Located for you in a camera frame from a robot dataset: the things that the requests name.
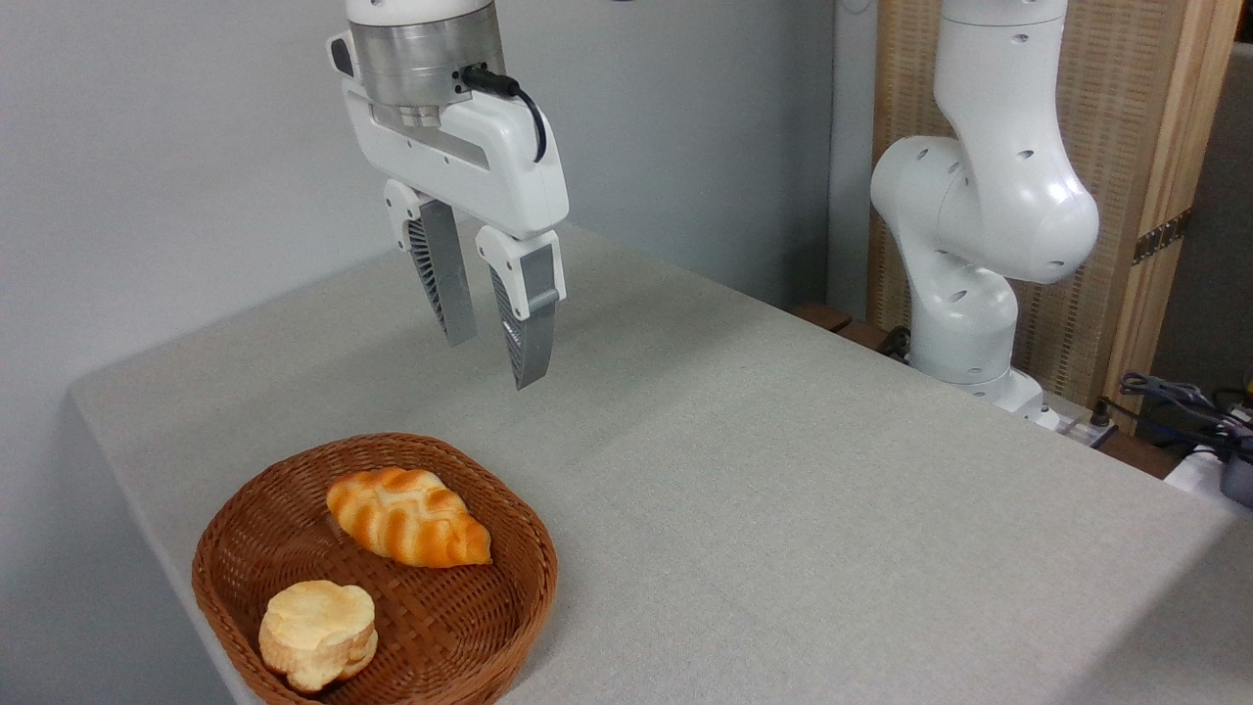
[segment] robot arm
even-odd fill
[[[501,75],[492,0],[348,0],[351,31],[328,50],[366,158],[449,342],[475,317],[452,217],[482,220],[517,389],[548,372],[556,302],[566,296],[553,227],[570,204],[551,125]]]
[[[1099,222],[1058,126],[1066,3],[949,0],[944,13],[935,95],[964,168],[940,240],[1009,278],[1058,282],[1091,253]]]
[[[1010,368],[1005,277],[1074,273],[1099,228],[1058,128],[1065,14],[1066,0],[945,0],[935,94],[959,139],[902,139],[871,180],[910,278],[911,364],[1034,421],[1042,393]]]

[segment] brown woven basket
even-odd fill
[[[425,468],[491,532],[491,566],[411,569],[360,547],[326,491],[357,471]],[[375,600],[378,651],[356,677],[306,699],[257,647],[269,599],[292,584],[358,585]],[[456,448],[407,435],[328,443],[267,468],[204,530],[192,587],[244,681],[266,701],[485,704],[509,690],[548,620],[556,552],[535,512]]]

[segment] wire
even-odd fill
[[[544,126],[544,114],[540,113],[539,105],[523,90],[517,80],[489,70],[487,64],[466,66],[452,78],[460,78],[471,90],[482,90],[501,98],[517,98],[525,103],[526,109],[531,111],[531,119],[535,120],[535,163],[540,163],[548,153],[548,128]]]
[[[1187,431],[1177,430],[1174,427],[1165,426],[1165,425],[1162,425],[1159,422],[1155,422],[1155,421],[1145,417],[1144,414],[1136,414],[1135,412],[1128,409],[1126,407],[1123,407],[1118,402],[1114,402],[1109,397],[1101,397],[1100,402],[1103,402],[1104,404],[1106,404],[1109,408],[1119,412],[1124,417],[1135,419],[1135,421],[1138,421],[1138,422],[1140,422],[1140,423],[1143,423],[1145,426],[1153,427],[1154,430],[1157,430],[1160,433],[1174,436],[1174,437],[1180,438],[1183,441],[1188,441],[1190,443],[1195,443],[1197,446],[1209,446],[1209,447],[1212,447],[1212,448],[1214,448],[1217,451],[1225,451],[1228,453],[1232,453],[1234,456],[1238,456],[1238,457],[1243,458],[1244,461],[1253,462],[1253,448],[1248,448],[1244,443],[1240,443],[1239,441],[1235,441],[1235,442],[1229,441],[1230,440],[1229,436],[1219,436],[1217,433],[1203,435],[1203,433],[1193,433],[1193,432],[1187,432]]]
[[[539,164],[544,154],[548,154],[548,129],[544,126],[544,115],[540,113],[540,106],[535,104],[535,100],[531,100],[525,90],[517,88],[514,94],[521,98],[523,103],[526,103],[526,108],[530,109],[531,118],[535,120],[535,140],[539,144],[535,150],[535,163]]]
[[[1144,397],[1179,409],[1185,416],[1215,426],[1239,426],[1253,431],[1253,425],[1224,413],[1194,384],[1168,382],[1136,372],[1128,372],[1119,379],[1119,392],[1126,397]],[[1145,416],[1162,406],[1153,407]]]

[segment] braided bread roll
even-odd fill
[[[336,481],[326,496],[357,543],[419,569],[491,563],[491,535],[429,471],[383,468]]]

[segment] bread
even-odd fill
[[[343,531],[385,558],[426,569],[491,563],[491,535],[429,471],[356,473],[332,485],[326,503]]]
[[[298,582],[269,600],[258,636],[269,670],[292,690],[312,695],[347,680],[375,657],[375,601],[355,585]]]

